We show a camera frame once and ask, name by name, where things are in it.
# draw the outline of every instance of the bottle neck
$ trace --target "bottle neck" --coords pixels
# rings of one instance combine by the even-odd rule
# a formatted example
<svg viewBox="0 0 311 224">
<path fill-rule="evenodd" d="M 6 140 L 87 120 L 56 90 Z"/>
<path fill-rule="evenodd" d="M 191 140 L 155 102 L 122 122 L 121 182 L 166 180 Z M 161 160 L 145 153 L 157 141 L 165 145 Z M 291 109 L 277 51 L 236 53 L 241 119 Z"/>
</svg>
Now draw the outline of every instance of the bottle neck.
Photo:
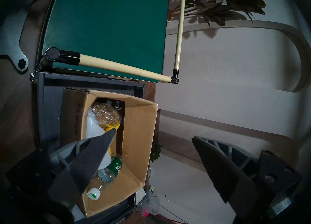
<svg viewBox="0 0 311 224">
<path fill-rule="evenodd" d="M 102 107 L 101 105 L 96 104 L 96 105 L 94 105 L 94 106 L 92 107 L 92 112 L 93 112 L 95 115 L 99 116 L 99 115 L 102 115 L 102 114 L 103 114 L 104 109 L 103 109 L 103 107 Z"/>
</svg>

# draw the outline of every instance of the black cable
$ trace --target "black cable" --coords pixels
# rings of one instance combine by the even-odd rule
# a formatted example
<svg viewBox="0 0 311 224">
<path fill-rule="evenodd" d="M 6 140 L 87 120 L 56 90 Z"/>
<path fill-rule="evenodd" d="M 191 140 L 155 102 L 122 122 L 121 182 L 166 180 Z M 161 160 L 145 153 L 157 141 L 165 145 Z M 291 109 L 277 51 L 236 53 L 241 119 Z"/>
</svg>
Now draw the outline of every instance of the black cable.
<svg viewBox="0 0 311 224">
<path fill-rule="evenodd" d="M 164 206 L 162 206 L 165 210 L 167 210 L 169 213 L 171 213 L 172 215 L 174 215 L 175 217 L 177 217 L 178 219 L 180 219 L 180 220 L 182 220 L 183 222 L 185 222 L 185 223 L 187 223 L 187 224 L 189 224 L 188 222 L 186 222 L 186 221 L 184 221 L 183 219 L 181 219 L 181 218 L 179 218 L 177 215 L 175 215 L 175 214 L 173 214 L 172 212 L 170 212 L 168 209 L 166 209 Z"/>
</svg>

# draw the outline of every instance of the green board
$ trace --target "green board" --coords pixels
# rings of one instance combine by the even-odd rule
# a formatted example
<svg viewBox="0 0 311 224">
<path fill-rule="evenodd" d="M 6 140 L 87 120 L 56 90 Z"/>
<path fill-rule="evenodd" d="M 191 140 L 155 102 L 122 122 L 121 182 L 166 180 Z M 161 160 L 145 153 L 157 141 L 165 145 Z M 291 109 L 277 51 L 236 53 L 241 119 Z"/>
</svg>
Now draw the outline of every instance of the green board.
<svg viewBox="0 0 311 224">
<path fill-rule="evenodd" d="M 161 74 L 168 1 L 56 0 L 42 51 L 55 46 Z M 157 82 L 87 66 L 53 66 Z"/>
</svg>

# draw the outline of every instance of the small plant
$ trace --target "small plant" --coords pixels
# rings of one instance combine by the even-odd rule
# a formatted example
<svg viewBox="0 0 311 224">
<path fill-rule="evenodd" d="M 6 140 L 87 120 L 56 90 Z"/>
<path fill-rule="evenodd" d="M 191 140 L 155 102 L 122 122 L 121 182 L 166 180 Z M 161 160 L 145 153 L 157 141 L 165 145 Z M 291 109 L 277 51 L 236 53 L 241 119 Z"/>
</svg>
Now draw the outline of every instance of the small plant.
<svg viewBox="0 0 311 224">
<path fill-rule="evenodd" d="M 161 147 L 162 145 L 159 145 L 158 143 L 154 144 L 151 148 L 151 153 L 150 153 L 150 161 L 154 163 L 154 161 L 160 157 L 161 153 Z"/>
<path fill-rule="evenodd" d="M 226 0 L 226 5 L 222 5 L 219 0 L 185 0 L 185 17 L 203 18 L 211 27 L 210 21 L 215 21 L 219 26 L 225 26 L 228 18 L 238 14 L 237 11 L 243 11 L 253 22 L 252 12 L 265 15 L 262 10 L 266 6 L 263 0 Z M 167 20 L 171 21 L 173 17 L 179 16 L 180 6 L 173 10 L 168 10 Z"/>
</svg>

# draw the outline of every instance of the plastic bottle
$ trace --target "plastic bottle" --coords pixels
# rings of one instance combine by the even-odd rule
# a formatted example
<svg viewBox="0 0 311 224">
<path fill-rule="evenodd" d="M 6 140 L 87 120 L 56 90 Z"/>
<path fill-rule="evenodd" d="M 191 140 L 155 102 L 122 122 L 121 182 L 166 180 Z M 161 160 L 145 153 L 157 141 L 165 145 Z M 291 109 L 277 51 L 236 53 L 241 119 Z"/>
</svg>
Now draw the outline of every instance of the plastic bottle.
<svg viewBox="0 0 311 224">
<path fill-rule="evenodd" d="M 87 112 L 87 122 L 86 122 L 86 138 L 96 137 L 103 135 L 105 131 L 99 126 L 95 114 L 90 108 Z M 111 156 L 109 150 L 105 153 L 103 160 L 101 161 L 98 170 L 107 167 L 111 163 Z"/>
<path fill-rule="evenodd" d="M 98 123 L 107 127 L 116 127 L 120 124 L 122 118 L 110 104 L 95 104 L 92 107 Z"/>
<path fill-rule="evenodd" d="M 122 159 L 117 155 L 111 157 L 112 161 L 109 166 L 97 172 L 97 175 L 91 180 L 89 184 L 90 190 L 87 196 L 91 200 L 98 200 L 102 191 L 112 183 L 120 172 L 122 167 Z"/>
</svg>

